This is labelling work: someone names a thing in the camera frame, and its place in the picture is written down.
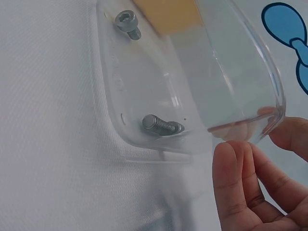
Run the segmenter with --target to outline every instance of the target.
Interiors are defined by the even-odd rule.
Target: clear plastic guard
[[[230,0],[167,0],[167,15],[162,2],[98,2],[103,81],[118,134],[134,146],[183,154],[203,153],[212,135],[261,140],[283,118],[285,98],[279,72],[251,24]],[[181,14],[183,3],[195,6],[194,19],[187,10]],[[116,26],[124,10],[135,13],[140,39]],[[175,17],[187,25],[181,28]],[[146,115],[185,130],[160,136],[144,129]]]

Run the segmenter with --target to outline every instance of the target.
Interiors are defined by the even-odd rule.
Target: blue sticker
[[[297,80],[308,94],[307,28],[302,16],[292,6],[276,2],[264,8],[262,22],[277,41],[295,50],[298,56]]]

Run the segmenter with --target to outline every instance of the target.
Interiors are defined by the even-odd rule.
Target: finger
[[[293,151],[308,162],[308,120],[288,117],[269,136],[278,147]]]
[[[301,228],[306,228],[305,231],[308,231],[308,197],[287,217],[294,220]]]
[[[236,153],[243,152],[244,163],[242,172],[243,189],[248,207],[264,222],[273,222],[283,218],[283,214],[268,203],[259,185],[255,171],[252,147],[247,142],[228,142]]]
[[[290,213],[308,196],[308,189],[285,175],[254,145],[252,150],[257,176],[277,204]]]
[[[218,145],[214,152],[213,184],[222,230],[243,230],[243,226],[249,230],[262,223],[245,201],[243,159],[243,152],[236,153],[228,143]]]

